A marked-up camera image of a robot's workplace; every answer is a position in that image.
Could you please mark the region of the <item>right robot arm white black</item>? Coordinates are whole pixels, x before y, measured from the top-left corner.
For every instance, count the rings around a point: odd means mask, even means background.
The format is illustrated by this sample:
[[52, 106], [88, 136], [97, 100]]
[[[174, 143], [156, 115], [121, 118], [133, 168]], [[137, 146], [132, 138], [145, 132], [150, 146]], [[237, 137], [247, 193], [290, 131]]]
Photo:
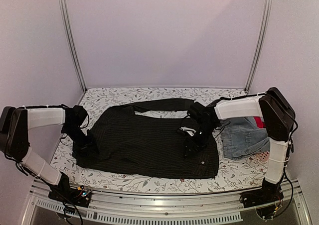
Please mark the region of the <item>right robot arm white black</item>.
[[208, 105], [194, 102], [187, 115], [199, 128], [184, 142], [184, 155], [195, 155], [214, 141], [212, 132], [221, 130], [222, 153], [240, 160], [268, 152], [267, 172], [258, 199], [268, 203], [277, 195], [284, 177], [292, 135], [298, 128], [296, 114], [278, 88], [254, 95], [219, 98]]

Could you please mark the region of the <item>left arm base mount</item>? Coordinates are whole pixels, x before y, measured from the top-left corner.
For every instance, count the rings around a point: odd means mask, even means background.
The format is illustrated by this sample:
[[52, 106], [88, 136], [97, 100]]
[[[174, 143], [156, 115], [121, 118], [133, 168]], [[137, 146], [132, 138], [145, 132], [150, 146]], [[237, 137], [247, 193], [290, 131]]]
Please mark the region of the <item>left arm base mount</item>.
[[50, 199], [84, 208], [89, 207], [92, 197], [92, 190], [85, 189], [83, 186], [81, 186], [80, 189], [69, 187], [63, 189], [59, 188], [58, 186], [49, 187], [50, 192], [48, 197]]

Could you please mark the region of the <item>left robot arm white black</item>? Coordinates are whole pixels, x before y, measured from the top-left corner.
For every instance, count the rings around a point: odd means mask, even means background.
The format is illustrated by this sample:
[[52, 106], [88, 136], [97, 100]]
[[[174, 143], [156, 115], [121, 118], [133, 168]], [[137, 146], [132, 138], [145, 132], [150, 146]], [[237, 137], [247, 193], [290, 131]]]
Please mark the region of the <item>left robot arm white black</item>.
[[0, 114], [0, 150], [22, 173], [43, 180], [63, 202], [70, 202], [74, 191], [68, 176], [52, 167], [40, 153], [39, 145], [32, 143], [40, 134], [39, 129], [57, 125], [72, 140], [76, 156], [97, 151], [93, 136], [83, 131], [82, 124], [87, 119], [82, 106], [6, 106]]

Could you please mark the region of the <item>black pinstriped shirt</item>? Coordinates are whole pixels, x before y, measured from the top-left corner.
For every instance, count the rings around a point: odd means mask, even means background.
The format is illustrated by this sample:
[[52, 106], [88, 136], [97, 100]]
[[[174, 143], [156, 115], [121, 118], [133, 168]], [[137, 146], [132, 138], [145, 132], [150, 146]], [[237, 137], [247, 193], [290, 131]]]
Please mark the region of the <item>black pinstriped shirt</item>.
[[163, 99], [107, 108], [88, 130], [97, 151], [76, 159], [78, 166], [118, 174], [140, 174], [170, 179], [216, 177], [219, 156], [216, 141], [196, 155], [184, 158], [185, 135], [177, 129], [197, 130], [191, 118], [156, 118], [149, 111], [187, 111], [190, 99]]

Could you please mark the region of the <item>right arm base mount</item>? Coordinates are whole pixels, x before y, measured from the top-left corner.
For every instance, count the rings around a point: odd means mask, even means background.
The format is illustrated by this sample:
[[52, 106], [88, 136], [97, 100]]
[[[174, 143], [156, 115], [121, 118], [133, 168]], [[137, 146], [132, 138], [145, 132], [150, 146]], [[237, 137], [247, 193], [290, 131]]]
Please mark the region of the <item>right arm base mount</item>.
[[244, 208], [254, 207], [259, 218], [271, 220], [282, 207], [283, 198], [281, 187], [277, 190], [261, 188], [243, 192], [239, 202], [243, 204]]

